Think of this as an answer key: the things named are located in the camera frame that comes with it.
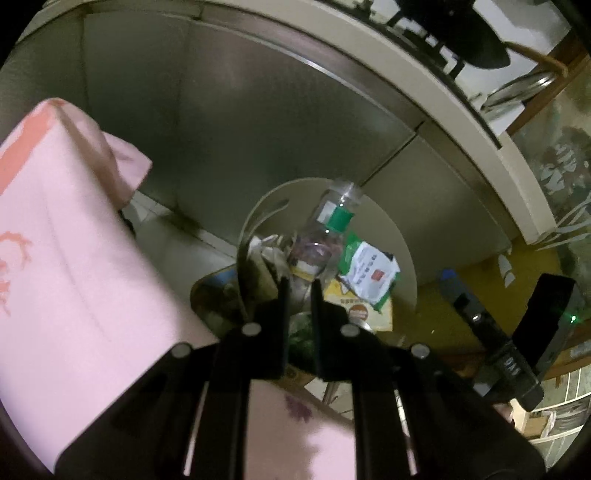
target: pink fabric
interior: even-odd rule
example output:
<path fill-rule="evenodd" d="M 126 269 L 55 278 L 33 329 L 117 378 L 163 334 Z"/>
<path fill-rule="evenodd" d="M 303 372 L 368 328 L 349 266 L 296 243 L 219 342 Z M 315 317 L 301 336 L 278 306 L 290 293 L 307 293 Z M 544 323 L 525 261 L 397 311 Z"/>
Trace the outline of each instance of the pink fabric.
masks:
<path fill-rule="evenodd" d="M 216 341 L 116 214 L 150 165 L 59 99 L 0 147 L 0 398 L 50 469 L 175 343 Z M 247 478 L 354 478 L 351 429 L 298 402 L 253 384 Z"/>

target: green bottle label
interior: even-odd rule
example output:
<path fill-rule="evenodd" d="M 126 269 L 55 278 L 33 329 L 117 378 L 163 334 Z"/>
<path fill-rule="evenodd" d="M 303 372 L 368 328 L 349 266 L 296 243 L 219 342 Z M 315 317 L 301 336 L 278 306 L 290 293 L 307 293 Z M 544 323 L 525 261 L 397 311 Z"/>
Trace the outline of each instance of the green bottle label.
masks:
<path fill-rule="evenodd" d="M 342 207 L 336 207 L 329 221 L 326 222 L 326 228 L 333 232 L 344 233 L 352 218 L 353 214 L 350 211 Z"/>

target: blue tip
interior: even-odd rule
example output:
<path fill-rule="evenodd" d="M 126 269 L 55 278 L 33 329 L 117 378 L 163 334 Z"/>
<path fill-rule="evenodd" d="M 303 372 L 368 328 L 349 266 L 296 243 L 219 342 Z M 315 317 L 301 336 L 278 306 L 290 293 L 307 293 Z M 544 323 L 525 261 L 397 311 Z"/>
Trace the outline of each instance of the blue tip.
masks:
<path fill-rule="evenodd" d="M 444 280 L 449 280 L 450 278 L 456 278 L 457 274 L 455 272 L 455 270 L 451 269 L 451 268 L 446 268 L 445 270 L 443 270 L 441 272 L 441 277 L 440 280 L 444 281 Z"/>

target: clear plastic bottle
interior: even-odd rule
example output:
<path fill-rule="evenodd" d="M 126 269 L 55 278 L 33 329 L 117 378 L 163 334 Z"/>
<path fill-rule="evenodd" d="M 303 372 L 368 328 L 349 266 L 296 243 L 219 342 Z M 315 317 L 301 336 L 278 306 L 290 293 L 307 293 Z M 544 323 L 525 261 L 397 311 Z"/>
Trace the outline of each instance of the clear plastic bottle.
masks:
<path fill-rule="evenodd" d="M 291 272 L 308 282 L 320 278 L 323 287 L 337 274 L 344 233 L 361 203 L 363 192 L 350 181 L 335 180 L 304 228 L 297 232 L 288 257 Z"/>

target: silver screw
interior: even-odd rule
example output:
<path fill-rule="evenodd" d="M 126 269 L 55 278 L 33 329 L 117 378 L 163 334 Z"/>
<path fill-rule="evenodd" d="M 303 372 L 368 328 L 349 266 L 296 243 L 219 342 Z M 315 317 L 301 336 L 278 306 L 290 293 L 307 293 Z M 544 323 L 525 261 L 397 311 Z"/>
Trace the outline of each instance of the silver screw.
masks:
<path fill-rule="evenodd" d="M 431 350 L 429 350 L 429 347 L 423 343 L 416 343 L 410 348 L 410 352 L 413 356 L 424 360 L 429 356 Z"/>
<path fill-rule="evenodd" d="M 352 323 L 347 323 L 340 328 L 340 332 L 344 337 L 353 338 L 358 336 L 359 327 L 357 325 L 353 325 Z"/>
<path fill-rule="evenodd" d="M 262 327 L 257 322 L 250 322 L 242 326 L 242 333 L 247 337 L 256 337 L 261 333 Z"/>
<path fill-rule="evenodd" d="M 185 358 L 187 355 L 191 354 L 191 346 L 188 343 L 177 343 L 170 353 L 175 358 Z"/>

